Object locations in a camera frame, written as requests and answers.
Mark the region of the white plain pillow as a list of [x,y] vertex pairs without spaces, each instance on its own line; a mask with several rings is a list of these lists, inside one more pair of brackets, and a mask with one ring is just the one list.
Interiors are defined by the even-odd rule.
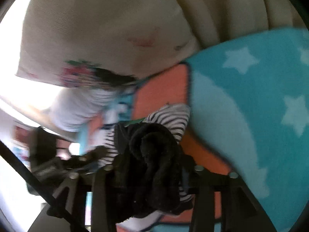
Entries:
[[76,132],[116,99],[122,91],[122,89],[63,89],[49,109],[49,118],[63,131]]

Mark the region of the black white striped pants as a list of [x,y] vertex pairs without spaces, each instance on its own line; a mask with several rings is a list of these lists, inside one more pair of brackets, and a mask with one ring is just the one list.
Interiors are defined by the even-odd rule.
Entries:
[[194,161],[179,144],[189,118],[186,104],[165,105],[139,123],[118,123],[107,131],[102,142],[107,153],[98,164],[113,165],[117,173],[110,209],[116,223],[155,211],[180,215],[192,209],[182,173]]

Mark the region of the teal cartoon print blanket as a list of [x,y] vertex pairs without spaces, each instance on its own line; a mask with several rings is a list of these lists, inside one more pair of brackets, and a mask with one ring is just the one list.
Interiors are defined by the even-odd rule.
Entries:
[[237,170],[276,230],[289,231],[308,203],[308,30],[234,39],[145,79],[81,128],[81,152],[109,125],[175,103],[191,109],[184,151],[212,172]]

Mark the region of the cream floral print pillow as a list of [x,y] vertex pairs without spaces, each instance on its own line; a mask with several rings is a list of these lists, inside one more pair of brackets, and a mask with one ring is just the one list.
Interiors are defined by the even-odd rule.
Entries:
[[102,71],[145,78],[199,50],[177,0],[31,0],[17,76],[100,87]]

